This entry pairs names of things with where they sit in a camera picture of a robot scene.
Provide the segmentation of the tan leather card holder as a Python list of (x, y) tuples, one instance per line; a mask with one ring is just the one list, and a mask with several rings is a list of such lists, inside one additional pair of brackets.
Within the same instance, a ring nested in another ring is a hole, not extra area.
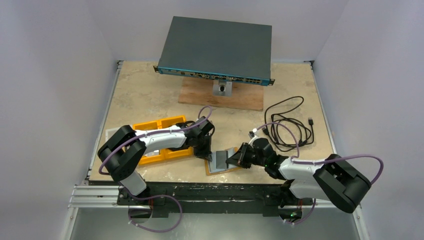
[(212, 176), (240, 169), (241, 167), (226, 162), (237, 150), (236, 147), (231, 147), (225, 150), (213, 151), (205, 160), (206, 175)]

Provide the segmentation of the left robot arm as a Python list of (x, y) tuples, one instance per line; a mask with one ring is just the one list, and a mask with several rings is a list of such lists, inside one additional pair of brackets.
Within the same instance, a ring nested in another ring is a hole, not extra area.
[(206, 158), (211, 153), (214, 129), (212, 122), (204, 116), (195, 122), (179, 122), (154, 130), (136, 131), (130, 125), (124, 125), (97, 151), (101, 161), (99, 173), (106, 169), (105, 174), (126, 188), (132, 201), (142, 205), (149, 199), (147, 184), (136, 170), (142, 157), (164, 149), (192, 148), (197, 158)]

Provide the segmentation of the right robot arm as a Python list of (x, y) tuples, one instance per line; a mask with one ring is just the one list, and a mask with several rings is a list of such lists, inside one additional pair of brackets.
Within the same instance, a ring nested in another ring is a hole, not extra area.
[(298, 160), (278, 154), (262, 137), (244, 142), (226, 163), (244, 169), (261, 166), (271, 178), (288, 181), (289, 185), (280, 191), (288, 204), (303, 198), (319, 199), (345, 213), (355, 211), (374, 183), (337, 154), (319, 160)]

